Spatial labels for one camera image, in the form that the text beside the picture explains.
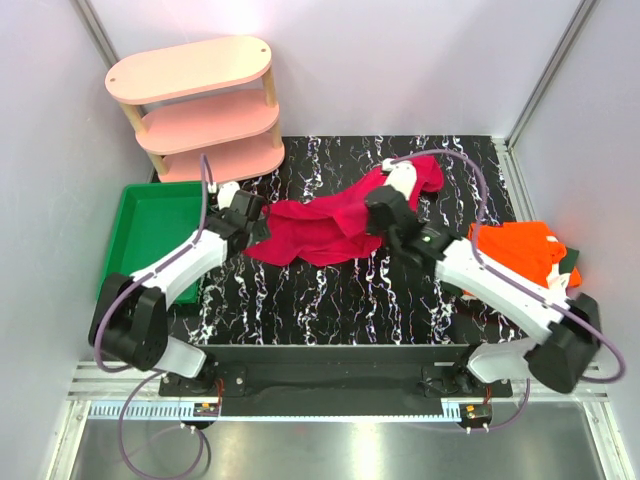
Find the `red t-shirt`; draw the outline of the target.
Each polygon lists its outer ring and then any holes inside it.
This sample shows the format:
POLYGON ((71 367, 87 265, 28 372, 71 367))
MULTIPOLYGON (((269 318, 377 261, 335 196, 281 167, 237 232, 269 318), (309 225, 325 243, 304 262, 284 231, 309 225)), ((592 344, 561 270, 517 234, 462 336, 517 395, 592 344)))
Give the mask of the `red t-shirt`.
MULTIPOLYGON (((416 168, 417 182, 408 202, 416 210, 421 194, 442 189, 444 175, 433 156, 409 160, 416 168)), ((267 218, 271 238, 247 248, 245 255, 278 267, 296 259, 323 267, 368 257, 382 241, 366 233, 364 200, 384 181, 380 165, 339 193, 308 203, 280 200, 271 204, 267 218)))

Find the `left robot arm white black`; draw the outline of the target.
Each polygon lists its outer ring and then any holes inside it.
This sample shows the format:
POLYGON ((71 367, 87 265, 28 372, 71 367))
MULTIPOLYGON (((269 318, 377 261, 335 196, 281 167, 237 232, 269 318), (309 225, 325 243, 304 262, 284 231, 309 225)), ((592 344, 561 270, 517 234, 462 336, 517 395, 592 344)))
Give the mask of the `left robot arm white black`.
POLYGON ((196 396, 220 384, 215 357, 169 333, 167 311, 206 273, 269 238, 269 206, 260 195, 228 184, 218 208, 201 206, 197 229, 167 255, 132 274, 104 279, 88 343, 103 371, 164 373, 196 396))

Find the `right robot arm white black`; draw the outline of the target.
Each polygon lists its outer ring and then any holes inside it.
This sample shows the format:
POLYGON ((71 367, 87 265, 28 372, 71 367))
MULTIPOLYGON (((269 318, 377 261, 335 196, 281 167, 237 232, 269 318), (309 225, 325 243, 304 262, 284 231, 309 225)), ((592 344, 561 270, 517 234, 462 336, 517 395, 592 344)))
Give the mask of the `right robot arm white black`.
POLYGON ((391 186, 374 189, 365 206, 368 233, 381 237, 393 258, 472 294, 525 333, 517 341, 470 346, 453 374, 460 393, 472 397, 490 383, 527 378, 562 394, 575 389, 600 348, 595 299, 560 299, 491 258, 478 261, 470 240, 419 221, 391 186))

